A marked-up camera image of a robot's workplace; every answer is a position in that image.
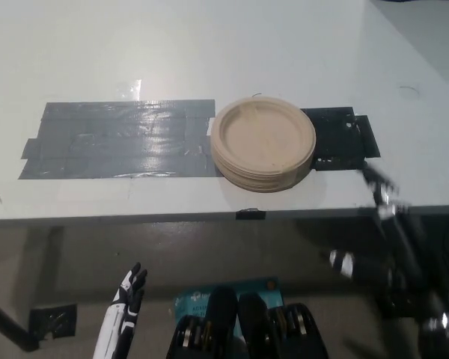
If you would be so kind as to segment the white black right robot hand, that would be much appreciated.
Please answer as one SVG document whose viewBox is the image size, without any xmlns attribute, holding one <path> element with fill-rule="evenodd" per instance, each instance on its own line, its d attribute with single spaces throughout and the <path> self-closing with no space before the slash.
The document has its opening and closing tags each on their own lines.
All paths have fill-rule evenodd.
<svg viewBox="0 0 449 359">
<path fill-rule="evenodd" d="M 379 169 L 364 161 L 360 172 L 373 195 L 377 215 L 380 220 L 387 220 L 400 213 L 409 212 L 409 207 L 406 203 L 394 198 L 397 194 L 396 184 Z"/>
</svg>

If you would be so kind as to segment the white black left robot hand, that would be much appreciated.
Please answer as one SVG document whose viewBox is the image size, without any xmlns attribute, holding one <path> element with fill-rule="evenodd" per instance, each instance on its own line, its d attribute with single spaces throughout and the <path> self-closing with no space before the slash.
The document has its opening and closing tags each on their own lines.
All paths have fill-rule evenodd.
<svg viewBox="0 0 449 359">
<path fill-rule="evenodd" d="M 106 310 L 93 359 L 125 359 L 135 333 L 144 297 L 147 270 L 136 263 L 125 275 Z"/>
</svg>

